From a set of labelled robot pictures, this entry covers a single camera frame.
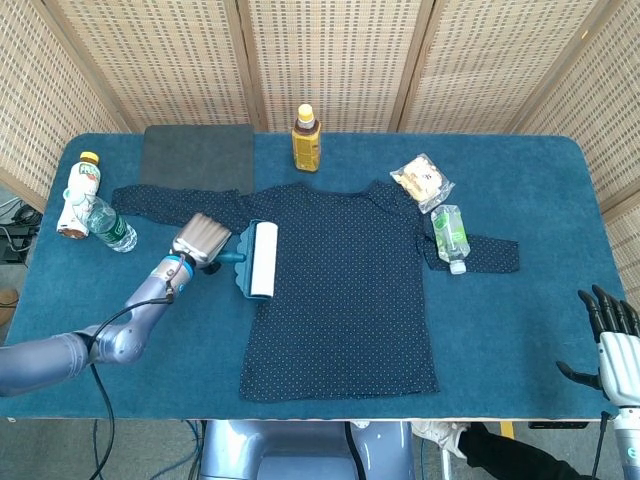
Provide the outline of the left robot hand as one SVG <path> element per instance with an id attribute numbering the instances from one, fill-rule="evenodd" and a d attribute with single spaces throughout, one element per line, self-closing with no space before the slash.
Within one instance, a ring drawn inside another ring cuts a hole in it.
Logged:
<path id="1" fill-rule="evenodd" d="M 170 252 L 184 254 L 196 269 L 211 265 L 232 232 L 214 219 L 196 213 L 174 237 Z"/>

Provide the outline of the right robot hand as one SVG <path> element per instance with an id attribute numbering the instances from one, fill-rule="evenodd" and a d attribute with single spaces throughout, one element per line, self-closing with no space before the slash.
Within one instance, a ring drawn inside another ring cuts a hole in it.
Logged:
<path id="1" fill-rule="evenodd" d="M 596 374 L 573 370 L 565 362 L 556 367 L 568 380 L 601 391 L 618 408 L 639 407 L 639 313 L 598 285 L 592 292 L 578 291 L 596 344 Z"/>

